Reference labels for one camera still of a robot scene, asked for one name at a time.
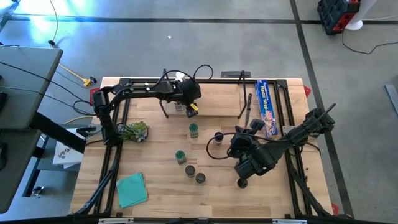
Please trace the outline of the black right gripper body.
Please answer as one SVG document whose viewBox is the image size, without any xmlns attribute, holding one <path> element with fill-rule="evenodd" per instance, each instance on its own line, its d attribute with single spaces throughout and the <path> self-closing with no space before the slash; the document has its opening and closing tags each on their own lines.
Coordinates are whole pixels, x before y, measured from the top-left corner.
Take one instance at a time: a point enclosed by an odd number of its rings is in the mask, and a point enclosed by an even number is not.
<svg viewBox="0 0 398 224">
<path fill-rule="evenodd" d="M 234 133 L 229 147 L 229 156 L 238 159 L 234 169 L 240 179 L 248 179 L 272 170 L 277 158 L 271 153 L 271 147 L 277 141 L 248 133 Z"/>
</svg>

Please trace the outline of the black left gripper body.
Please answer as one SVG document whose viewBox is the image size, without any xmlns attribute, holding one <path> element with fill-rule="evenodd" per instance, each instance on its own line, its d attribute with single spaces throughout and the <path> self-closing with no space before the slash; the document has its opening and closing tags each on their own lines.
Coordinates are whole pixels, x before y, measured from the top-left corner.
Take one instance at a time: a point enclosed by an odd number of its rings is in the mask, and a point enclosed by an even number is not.
<svg viewBox="0 0 398 224">
<path fill-rule="evenodd" d="M 185 105 L 190 105 L 196 99 L 201 98 L 201 88 L 195 79 L 188 79 L 181 82 L 180 89 L 183 93 L 182 103 Z"/>
</svg>

